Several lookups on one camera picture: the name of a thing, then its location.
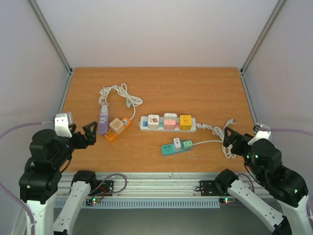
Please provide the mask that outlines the beige cube socket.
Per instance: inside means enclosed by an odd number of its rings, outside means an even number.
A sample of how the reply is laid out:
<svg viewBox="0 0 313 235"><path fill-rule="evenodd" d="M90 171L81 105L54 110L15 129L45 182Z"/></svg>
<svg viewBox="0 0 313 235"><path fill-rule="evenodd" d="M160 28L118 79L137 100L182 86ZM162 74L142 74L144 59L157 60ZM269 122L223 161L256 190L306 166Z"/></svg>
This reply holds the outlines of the beige cube socket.
<svg viewBox="0 0 313 235"><path fill-rule="evenodd" d="M113 119L109 123L109 126L113 130L113 132L117 135L120 135L125 129L124 123L118 118Z"/></svg>

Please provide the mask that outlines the green plug adapter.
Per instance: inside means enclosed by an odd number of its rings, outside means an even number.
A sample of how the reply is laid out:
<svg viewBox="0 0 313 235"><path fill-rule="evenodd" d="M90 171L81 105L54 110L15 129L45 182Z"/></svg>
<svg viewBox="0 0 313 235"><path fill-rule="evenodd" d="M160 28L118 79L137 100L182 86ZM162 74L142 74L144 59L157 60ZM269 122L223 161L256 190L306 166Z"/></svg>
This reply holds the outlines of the green plug adapter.
<svg viewBox="0 0 313 235"><path fill-rule="evenodd" d="M183 142L183 149L187 150L187 149L192 149L193 148L193 143L191 140L187 140Z"/></svg>

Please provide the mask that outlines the yellow cube socket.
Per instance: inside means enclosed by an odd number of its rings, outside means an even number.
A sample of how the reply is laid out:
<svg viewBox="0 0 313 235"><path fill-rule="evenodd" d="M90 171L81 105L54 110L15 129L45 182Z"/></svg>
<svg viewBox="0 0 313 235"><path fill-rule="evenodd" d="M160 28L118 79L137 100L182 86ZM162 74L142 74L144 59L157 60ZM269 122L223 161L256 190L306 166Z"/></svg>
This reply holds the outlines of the yellow cube socket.
<svg viewBox="0 0 313 235"><path fill-rule="evenodd" d="M179 129L180 130L191 130L192 127L192 116L191 115L180 115L179 117Z"/></svg>

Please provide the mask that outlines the white usb charger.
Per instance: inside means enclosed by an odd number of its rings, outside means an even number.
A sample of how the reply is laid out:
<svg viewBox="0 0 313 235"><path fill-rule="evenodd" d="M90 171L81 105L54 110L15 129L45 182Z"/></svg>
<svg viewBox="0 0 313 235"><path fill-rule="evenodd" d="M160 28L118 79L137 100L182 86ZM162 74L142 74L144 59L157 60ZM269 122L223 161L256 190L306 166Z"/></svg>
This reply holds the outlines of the white usb charger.
<svg viewBox="0 0 313 235"><path fill-rule="evenodd" d="M173 139L173 147L175 151L180 151L181 150L181 142L179 138L174 138Z"/></svg>

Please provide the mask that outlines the pink cube socket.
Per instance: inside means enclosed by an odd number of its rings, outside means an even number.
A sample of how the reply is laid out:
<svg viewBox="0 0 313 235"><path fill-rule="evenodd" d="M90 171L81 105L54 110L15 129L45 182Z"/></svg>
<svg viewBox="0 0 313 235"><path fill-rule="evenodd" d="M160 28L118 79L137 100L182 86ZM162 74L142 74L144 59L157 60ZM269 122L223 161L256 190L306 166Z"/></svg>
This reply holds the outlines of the pink cube socket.
<svg viewBox="0 0 313 235"><path fill-rule="evenodd" d="M176 121L175 120L167 120L165 119L163 122L163 128L164 130L174 130L176 127Z"/></svg>

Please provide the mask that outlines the white cube socket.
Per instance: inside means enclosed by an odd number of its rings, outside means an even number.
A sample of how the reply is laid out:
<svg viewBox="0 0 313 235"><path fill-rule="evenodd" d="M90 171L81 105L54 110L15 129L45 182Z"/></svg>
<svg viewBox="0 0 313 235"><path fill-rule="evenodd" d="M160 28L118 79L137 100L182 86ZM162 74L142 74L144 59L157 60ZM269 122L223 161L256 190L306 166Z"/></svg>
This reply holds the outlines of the white cube socket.
<svg viewBox="0 0 313 235"><path fill-rule="evenodd" d="M158 129L159 128L159 115L148 115L148 128Z"/></svg>

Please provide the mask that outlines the white round-corner adapter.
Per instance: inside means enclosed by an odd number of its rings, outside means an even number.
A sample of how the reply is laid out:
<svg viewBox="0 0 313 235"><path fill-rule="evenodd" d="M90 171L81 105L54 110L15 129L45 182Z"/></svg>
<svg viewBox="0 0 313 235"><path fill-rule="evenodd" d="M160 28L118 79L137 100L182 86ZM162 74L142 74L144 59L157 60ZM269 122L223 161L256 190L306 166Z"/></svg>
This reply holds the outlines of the white round-corner adapter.
<svg viewBox="0 0 313 235"><path fill-rule="evenodd" d="M167 119L167 120L176 120L177 117L178 117L178 115L175 113L165 113L164 114L164 119Z"/></svg>

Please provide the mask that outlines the small white charger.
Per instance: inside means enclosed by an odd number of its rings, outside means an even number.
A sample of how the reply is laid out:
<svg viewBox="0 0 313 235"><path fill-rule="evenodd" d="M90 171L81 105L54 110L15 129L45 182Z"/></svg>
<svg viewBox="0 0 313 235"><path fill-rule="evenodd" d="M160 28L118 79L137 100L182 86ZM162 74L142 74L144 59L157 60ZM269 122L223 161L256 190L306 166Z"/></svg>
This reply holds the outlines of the small white charger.
<svg viewBox="0 0 313 235"><path fill-rule="evenodd" d="M107 105L103 105L101 107L100 115L102 115L102 116L108 116L109 115L109 110L108 110Z"/></svg>

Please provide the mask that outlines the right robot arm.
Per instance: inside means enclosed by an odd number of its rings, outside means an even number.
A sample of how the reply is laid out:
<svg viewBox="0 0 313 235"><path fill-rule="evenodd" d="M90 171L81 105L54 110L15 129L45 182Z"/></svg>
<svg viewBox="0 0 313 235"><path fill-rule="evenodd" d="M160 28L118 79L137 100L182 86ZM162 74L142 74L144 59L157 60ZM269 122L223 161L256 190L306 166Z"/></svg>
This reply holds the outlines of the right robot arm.
<svg viewBox="0 0 313 235"><path fill-rule="evenodd" d="M281 212L250 191L231 170L215 179L216 190L237 198L253 212L273 235L311 235L313 220L309 191L304 178L283 166L282 153L270 142L271 131L263 124L254 126L254 136L224 128L223 146L242 156L257 183L281 206Z"/></svg>

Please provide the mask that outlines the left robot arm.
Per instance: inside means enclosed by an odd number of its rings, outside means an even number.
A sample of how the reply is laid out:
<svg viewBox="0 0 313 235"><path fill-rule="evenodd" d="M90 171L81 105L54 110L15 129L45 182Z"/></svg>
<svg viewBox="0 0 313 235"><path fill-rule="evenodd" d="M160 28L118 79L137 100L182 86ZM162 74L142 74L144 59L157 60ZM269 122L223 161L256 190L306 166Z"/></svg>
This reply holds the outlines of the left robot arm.
<svg viewBox="0 0 313 235"><path fill-rule="evenodd" d="M76 149L85 149L96 143L97 122L83 126L84 133L69 126L70 136L61 137L52 129L35 133L29 146L31 157L19 180L20 199L23 202L29 235L70 235L83 201L98 191L94 171L79 170L72 179L71 190L59 216L54 218L54 203L62 166L70 162Z"/></svg>

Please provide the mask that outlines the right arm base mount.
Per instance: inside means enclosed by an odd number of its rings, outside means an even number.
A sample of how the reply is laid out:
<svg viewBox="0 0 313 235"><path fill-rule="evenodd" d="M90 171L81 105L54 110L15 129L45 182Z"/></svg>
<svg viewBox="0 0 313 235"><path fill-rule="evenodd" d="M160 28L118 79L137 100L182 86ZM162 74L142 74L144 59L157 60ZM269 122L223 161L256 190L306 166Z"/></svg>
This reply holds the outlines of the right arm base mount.
<svg viewBox="0 0 313 235"><path fill-rule="evenodd" d="M216 187L215 180L201 180L200 192L201 196L219 196L220 192Z"/></svg>

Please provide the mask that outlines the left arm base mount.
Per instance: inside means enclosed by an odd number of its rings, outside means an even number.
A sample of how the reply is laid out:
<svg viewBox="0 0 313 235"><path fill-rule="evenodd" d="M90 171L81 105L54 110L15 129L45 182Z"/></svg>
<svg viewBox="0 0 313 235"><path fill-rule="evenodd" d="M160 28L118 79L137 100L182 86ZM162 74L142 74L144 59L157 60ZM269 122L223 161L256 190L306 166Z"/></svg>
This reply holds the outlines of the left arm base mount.
<svg viewBox="0 0 313 235"><path fill-rule="evenodd" d="M112 196L113 190L114 190L114 181L106 180L95 192L92 193L92 195L102 196L103 194L105 194L105 196Z"/></svg>

